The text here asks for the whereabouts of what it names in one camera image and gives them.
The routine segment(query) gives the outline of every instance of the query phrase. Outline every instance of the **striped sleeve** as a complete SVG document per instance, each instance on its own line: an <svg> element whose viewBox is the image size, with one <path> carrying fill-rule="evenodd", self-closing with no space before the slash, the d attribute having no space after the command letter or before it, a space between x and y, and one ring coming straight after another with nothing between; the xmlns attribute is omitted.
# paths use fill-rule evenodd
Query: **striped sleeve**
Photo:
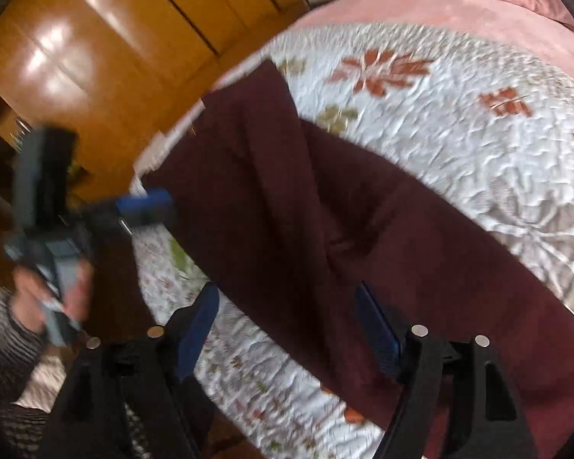
<svg viewBox="0 0 574 459"><path fill-rule="evenodd" d="M0 405L17 400L46 343L11 316L10 297L0 298Z"/></svg>

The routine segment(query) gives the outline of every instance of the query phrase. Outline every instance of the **quilted bedspread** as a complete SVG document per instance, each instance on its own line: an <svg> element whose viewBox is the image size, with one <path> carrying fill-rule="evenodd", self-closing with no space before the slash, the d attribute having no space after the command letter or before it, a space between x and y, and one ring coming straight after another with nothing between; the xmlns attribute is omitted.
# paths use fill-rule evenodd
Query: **quilted bedspread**
<svg viewBox="0 0 574 459"><path fill-rule="evenodd" d="M493 234L574 314L574 81L516 48L432 27L347 24L290 30L222 81L270 57L301 117L386 157ZM141 155L157 167L199 102ZM133 190L141 191L139 180ZM206 277L163 228L135 235L145 301L158 322ZM227 298L196 377L268 457L372 457L381 430L349 423Z"/></svg>

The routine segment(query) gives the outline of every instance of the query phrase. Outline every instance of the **wooden cabinet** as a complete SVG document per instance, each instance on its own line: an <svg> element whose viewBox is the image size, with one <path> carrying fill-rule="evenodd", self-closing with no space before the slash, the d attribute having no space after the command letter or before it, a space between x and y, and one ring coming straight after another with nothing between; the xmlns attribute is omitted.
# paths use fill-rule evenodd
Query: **wooden cabinet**
<svg viewBox="0 0 574 459"><path fill-rule="evenodd" d="M12 0L0 16L0 97L32 124L78 131L84 199L127 191L150 138L305 10L302 0Z"/></svg>

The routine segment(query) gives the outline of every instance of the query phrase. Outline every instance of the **orange flower print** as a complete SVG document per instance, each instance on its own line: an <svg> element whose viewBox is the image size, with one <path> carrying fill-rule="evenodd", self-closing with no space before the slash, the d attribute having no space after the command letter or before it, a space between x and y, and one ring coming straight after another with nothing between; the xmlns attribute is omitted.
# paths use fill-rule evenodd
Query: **orange flower print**
<svg viewBox="0 0 574 459"><path fill-rule="evenodd" d="M479 100L496 116L515 116L523 113L531 117L531 110L515 88L503 88L497 93L480 94Z"/></svg>
<svg viewBox="0 0 574 459"><path fill-rule="evenodd" d="M395 56L393 50L368 50L362 58L345 57L328 78L328 82L356 79L354 93L366 88L373 96L385 96L386 86L411 87L410 76L426 76L433 60L412 60L412 53Z"/></svg>

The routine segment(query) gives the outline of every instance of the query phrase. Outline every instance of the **round metal pin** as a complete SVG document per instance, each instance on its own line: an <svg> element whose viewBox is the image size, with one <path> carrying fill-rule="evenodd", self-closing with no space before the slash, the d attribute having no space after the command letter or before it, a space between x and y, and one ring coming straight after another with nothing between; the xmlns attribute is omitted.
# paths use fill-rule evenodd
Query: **round metal pin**
<svg viewBox="0 0 574 459"><path fill-rule="evenodd" d="M480 347L488 347L491 344L491 342L485 335L476 335L475 342L476 345Z"/></svg>
<svg viewBox="0 0 574 459"><path fill-rule="evenodd" d="M153 326L147 330L147 336L150 339L158 339L164 336L164 328L161 326Z"/></svg>
<svg viewBox="0 0 574 459"><path fill-rule="evenodd" d="M410 328L410 331L412 331L412 333L417 336L417 337L426 337L427 333L429 333L429 329L427 329L426 326L423 326L422 324L415 324L412 328Z"/></svg>
<svg viewBox="0 0 574 459"><path fill-rule="evenodd" d="M98 337L92 337L87 340L86 347L90 350L96 349L100 346L100 340Z"/></svg>

